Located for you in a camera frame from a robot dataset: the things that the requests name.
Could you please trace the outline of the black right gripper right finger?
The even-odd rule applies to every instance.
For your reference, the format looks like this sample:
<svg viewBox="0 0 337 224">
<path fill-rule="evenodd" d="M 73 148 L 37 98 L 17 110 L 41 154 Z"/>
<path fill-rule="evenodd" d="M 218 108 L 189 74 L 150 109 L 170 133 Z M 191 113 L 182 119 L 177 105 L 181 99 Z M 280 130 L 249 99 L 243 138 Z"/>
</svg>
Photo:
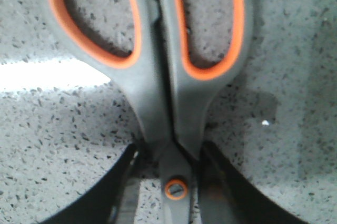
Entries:
<svg viewBox="0 0 337 224">
<path fill-rule="evenodd" d="M 200 152 L 198 202 L 202 223 L 302 223 L 248 182 L 210 141 Z"/>
</svg>

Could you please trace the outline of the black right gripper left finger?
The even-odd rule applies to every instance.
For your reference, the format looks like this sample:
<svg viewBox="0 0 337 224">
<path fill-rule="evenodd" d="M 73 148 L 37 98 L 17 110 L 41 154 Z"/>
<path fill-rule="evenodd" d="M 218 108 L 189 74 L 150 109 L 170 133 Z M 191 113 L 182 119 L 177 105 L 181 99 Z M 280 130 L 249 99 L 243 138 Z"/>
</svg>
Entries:
<svg viewBox="0 0 337 224">
<path fill-rule="evenodd" d="M 97 184 L 42 223 L 133 223 L 140 162 L 136 145 L 128 145 Z"/>
</svg>

